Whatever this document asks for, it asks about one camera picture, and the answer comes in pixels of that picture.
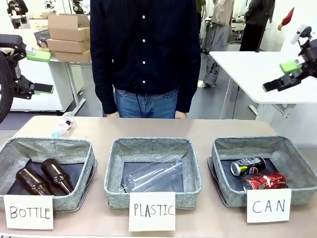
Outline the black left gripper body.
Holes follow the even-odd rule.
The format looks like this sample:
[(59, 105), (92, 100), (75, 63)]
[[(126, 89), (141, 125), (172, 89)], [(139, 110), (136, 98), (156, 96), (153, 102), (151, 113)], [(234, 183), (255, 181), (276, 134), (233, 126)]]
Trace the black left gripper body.
[(19, 61), (26, 58), (26, 45), (19, 35), (0, 34), (0, 79), (9, 98), (31, 99), (31, 81), (20, 72)]

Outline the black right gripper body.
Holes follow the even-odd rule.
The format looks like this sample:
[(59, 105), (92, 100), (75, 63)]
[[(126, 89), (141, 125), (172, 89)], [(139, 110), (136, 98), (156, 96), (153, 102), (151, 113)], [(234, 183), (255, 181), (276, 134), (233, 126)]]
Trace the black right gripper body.
[(301, 82), (309, 76), (317, 79), (317, 39), (308, 39), (303, 44), (298, 40), (298, 44), (301, 49), (298, 56), (302, 57), (304, 62), (301, 63), (301, 70), (296, 80)]

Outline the brown glass bottle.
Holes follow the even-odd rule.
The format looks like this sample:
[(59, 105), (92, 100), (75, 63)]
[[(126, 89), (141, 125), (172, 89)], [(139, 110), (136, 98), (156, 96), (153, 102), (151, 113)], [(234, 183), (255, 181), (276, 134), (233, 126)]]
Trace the brown glass bottle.
[(61, 189), (64, 194), (69, 195), (74, 191), (74, 186), (69, 174), (65, 172), (56, 159), (50, 158), (43, 161), (41, 170), (50, 180), (51, 184), (56, 188)]
[(21, 168), (15, 178), (31, 195), (53, 195), (48, 182), (32, 168)]

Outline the black Pepsi can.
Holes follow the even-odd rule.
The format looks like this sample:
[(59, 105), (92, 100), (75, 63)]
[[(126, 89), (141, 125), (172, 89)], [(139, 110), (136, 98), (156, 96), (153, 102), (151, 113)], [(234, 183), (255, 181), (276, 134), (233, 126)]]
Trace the black Pepsi can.
[(266, 162), (260, 156), (235, 160), (230, 165), (231, 173), (236, 177), (256, 174), (265, 168)]

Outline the crushed red can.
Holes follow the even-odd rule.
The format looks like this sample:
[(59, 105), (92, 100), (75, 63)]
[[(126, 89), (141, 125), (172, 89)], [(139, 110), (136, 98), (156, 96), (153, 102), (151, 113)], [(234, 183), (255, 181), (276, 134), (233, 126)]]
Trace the crushed red can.
[(255, 176), (243, 181), (243, 189), (245, 191), (279, 188), (287, 188), (286, 178), (281, 173), (271, 173), (269, 175)]

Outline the clear plastic bottle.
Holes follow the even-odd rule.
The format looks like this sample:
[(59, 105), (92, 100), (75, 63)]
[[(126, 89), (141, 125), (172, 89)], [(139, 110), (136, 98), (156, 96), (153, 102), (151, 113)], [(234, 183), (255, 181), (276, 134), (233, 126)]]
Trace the clear plastic bottle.
[(61, 116), (59, 124), (57, 125), (56, 129), (52, 132), (52, 137), (64, 137), (66, 136), (71, 129), (75, 125), (74, 113), (73, 112), (66, 112)]
[(121, 183), (125, 193), (178, 192), (182, 181), (183, 157), (171, 154), (127, 173)]

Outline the person's right forearm navy sleeve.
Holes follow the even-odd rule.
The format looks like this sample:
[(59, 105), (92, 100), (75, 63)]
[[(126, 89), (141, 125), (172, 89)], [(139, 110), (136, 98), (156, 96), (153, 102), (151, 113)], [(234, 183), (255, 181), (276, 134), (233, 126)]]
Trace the person's right forearm navy sleeve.
[(109, 116), (117, 114), (113, 92), (113, 62), (108, 50), (91, 45), (92, 73), (95, 93), (100, 100), (104, 113)]

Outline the person's left forearm navy sleeve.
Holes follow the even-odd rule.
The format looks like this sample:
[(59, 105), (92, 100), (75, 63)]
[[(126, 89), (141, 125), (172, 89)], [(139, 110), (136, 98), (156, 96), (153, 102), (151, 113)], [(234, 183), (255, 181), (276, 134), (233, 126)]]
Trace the person's left forearm navy sleeve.
[(192, 45), (182, 51), (176, 111), (188, 113), (197, 90), (201, 67), (200, 46)]

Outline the black patterned storage basket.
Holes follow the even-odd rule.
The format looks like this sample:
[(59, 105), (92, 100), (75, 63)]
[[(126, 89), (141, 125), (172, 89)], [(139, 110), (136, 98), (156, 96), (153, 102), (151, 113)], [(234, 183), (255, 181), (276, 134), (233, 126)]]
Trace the black patterned storage basket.
[(51, 38), (50, 32), (48, 29), (35, 32), (34, 36), (37, 41), (41, 41), (41, 42), (45, 42), (47, 39)]

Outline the grey fabric basket labelled bottle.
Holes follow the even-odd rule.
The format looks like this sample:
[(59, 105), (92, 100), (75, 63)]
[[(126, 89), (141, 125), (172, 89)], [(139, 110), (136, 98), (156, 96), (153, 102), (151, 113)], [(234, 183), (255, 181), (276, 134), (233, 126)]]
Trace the grey fabric basket labelled bottle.
[(0, 148), (0, 211), (4, 211), (4, 195), (27, 194), (15, 182), (17, 171), (28, 165), (41, 174), (40, 164), (49, 158), (63, 165), (74, 185), (69, 195), (54, 189), (53, 210), (75, 212), (81, 208), (98, 164), (91, 142), (71, 138), (13, 137)]

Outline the grey fabric basket labelled can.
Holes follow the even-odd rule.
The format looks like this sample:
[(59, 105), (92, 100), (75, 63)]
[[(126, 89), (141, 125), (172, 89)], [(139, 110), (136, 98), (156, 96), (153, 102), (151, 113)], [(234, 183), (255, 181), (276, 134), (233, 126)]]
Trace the grey fabric basket labelled can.
[(226, 207), (245, 207), (247, 193), (244, 179), (251, 175), (235, 176), (230, 169), (237, 160), (251, 162), (261, 157), (265, 168), (256, 175), (280, 173), (286, 178), (286, 187), (291, 189), (291, 205), (304, 205), (317, 193), (317, 174), (294, 143), (283, 136), (219, 137), (215, 139), (209, 170), (218, 194)]

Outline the white paper label CAN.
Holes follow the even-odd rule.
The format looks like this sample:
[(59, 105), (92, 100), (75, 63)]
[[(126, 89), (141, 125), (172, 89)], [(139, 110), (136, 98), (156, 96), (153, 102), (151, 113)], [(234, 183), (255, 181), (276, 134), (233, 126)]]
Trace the white paper label CAN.
[(247, 191), (247, 223), (289, 221), (291, 189)]

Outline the grey fabric basket labelled plastic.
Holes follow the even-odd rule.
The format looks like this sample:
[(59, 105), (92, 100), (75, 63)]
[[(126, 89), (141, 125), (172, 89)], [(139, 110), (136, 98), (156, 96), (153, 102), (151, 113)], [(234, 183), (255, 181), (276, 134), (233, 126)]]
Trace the grey fabric basket labelled plastic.
[(122, 137), (112, 143), (104, 179), (107, 203), (113, 209), (129, 207), (129, 194), (122, 189), (123, 178), (164, 156), (182, 157), (182, 174), (174, 180), (177, 209), (194, 209), (202, 180), (194, 146), (189, 139), (171, 137)]

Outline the white desk with cabinet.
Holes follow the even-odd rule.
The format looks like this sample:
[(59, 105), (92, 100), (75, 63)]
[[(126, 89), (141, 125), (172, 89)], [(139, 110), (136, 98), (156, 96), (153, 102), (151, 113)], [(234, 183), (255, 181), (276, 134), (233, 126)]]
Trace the white desk with cabinet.
[(65, 112), (73, 102), (69, 78), (64, 62), (51, 58), (50, 62), (41, 62), (28, 59), (19, 61), (21, 73), (34, 83), (53, 86), (53, 92), (36, 93), (30, 100), (13, 99), (11, 111), (39, 112), (61, 111)]

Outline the flat closed cardboard box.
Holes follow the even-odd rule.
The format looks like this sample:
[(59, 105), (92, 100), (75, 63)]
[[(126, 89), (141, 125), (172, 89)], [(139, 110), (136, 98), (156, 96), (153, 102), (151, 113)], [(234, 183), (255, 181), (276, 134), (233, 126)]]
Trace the flat closed cardboard box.
[(69, 53), (69, 52), (54, 52), (57, 60), (64, 62), (77, 62), (77, 63), (90, 63), (91, 54), (90, 50), (82, 53)]
[(48, 39), (47, 44), (48, 48), (54, 52), (83, 53), (90, 49), (90, 40), (77, 42)]

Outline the white office desk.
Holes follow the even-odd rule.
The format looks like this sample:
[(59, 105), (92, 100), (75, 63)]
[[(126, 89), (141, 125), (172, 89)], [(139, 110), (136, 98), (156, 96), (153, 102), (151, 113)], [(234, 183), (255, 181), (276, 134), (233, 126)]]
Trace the white office desk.
[(264, 120), (264, 108), (273, 105), (284, 118), (296, 104), (317, 104), (317, 79), (309, 77), (298, 86), (285, 91), (265, 92), (262, 85), (282, 76), (279, 64), (285, 60), (280, 52), (210, 52), (210, 56), (228, 74), (229, 82), (220, 118), (224, 119), (232, 86), (236, 83), (255, 103), (259, 104), (257, 120)]

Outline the white printed carton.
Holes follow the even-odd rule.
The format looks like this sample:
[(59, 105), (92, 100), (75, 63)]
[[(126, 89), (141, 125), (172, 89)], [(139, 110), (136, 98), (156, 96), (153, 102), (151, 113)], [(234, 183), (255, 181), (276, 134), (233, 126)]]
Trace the white printed carton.
[(28, 22), (30, 24), (30, 28), (35, 30), (35, 31), (48, 30), (48, 20), (47, 19), (29, 18)]

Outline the open cardboard box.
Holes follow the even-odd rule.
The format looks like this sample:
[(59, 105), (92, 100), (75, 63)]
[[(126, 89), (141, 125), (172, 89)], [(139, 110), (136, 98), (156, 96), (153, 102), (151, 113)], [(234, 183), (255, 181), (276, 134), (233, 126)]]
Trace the open cardboard box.
[(55, 40), (81, 42), (90, 39), (90, 22), (84, 14), (51, 14), (48, 29)]

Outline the bystander in black hoodie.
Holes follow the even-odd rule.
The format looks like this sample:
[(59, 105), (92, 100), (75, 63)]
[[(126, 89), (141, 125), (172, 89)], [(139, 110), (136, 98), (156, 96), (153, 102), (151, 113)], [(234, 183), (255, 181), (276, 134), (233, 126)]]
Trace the bystander in black hoodie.
[(21, 26), (21, 24), (27, 23), (26, 13), (28, 12), (28, 8), (24, 0), (9, 0), (7, 5), (8, 5), (7, 13), (10, 17), (14, 16), (13, 11), (15, 12), (15, 15), (22, 16), (20, 20), (13, 19), (11, 21), (14, 29), (18, 29)]

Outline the crumpled clear plastic bottle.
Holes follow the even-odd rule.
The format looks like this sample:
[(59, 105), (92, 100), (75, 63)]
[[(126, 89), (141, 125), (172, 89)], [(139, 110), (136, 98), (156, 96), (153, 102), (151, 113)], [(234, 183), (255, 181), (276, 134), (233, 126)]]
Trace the crumpled clear plastic bottle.
[(71, 129), (75, 125), (74, 113), (73, 112), (66, 112), (61, 116), (59, 124), (57, 125), (56, 129), (52, 132), (52, 137), (64, 137), (66, 136)]

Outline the bystander in dark clothes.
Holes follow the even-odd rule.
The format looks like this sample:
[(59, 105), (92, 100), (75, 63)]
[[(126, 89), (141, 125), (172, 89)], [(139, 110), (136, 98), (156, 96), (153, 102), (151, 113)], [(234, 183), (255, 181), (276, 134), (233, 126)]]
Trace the bystander in dark clothes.
[(264, 31), (272, 17), (275, 8), (275, 0), (251, 0), (245, 13), (245, 28), (241, 41), (241, 52), (258, 52)]

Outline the bystander in beige jacket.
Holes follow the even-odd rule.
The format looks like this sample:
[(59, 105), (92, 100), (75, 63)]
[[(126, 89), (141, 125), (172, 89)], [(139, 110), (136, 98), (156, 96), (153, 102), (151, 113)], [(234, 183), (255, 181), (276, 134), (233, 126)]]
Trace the bystander in beige jacket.
[[(231, 32), (231, 20), (234, 0), (213, 0), (214, 9), (211, 18), (211, 35), (208, 48), (210, 52), (225, 51), (229, 33)], [(214, 87), (218, 78), (220, 66), (208, 55), (206, 73), (203, 81), (198, 83), (199, 88)]]

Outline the bystander in green top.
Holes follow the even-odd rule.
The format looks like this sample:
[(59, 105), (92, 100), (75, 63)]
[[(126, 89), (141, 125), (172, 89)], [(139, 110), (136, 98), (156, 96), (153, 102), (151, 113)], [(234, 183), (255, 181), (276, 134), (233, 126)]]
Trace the bystander in green top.
[(202, 18), (202, 16), (206, 16), (207, 14), (206, 0), (196, 0), (196, 10), (197, 10), (197, 15), (199, 18)]

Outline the person in navy shirt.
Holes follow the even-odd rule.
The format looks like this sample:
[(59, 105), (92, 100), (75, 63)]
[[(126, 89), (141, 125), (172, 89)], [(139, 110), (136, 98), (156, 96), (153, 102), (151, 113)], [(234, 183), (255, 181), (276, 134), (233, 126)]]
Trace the person in navy shirt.
[(91, 45), (108, 50), (121, 118), (174, 119), (182, 51), (200, 45), (195, 0), (90, 0)]

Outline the white paper label BOTTLE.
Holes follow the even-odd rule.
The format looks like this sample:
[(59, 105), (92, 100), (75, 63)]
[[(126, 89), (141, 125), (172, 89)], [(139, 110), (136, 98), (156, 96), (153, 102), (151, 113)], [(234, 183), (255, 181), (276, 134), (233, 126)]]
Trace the white paper label BOTTLE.
[(53, 229), (52, 195), (5, 195), (4, 208), (8, 229)]

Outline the white paper label PLASTIC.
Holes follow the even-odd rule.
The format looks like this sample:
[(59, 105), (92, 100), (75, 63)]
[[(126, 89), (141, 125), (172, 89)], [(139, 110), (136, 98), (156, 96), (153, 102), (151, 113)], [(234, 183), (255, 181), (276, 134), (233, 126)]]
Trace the white paper label PLASTIC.
[(130, 232), (175, 231), (175, 192), (129, 194)]

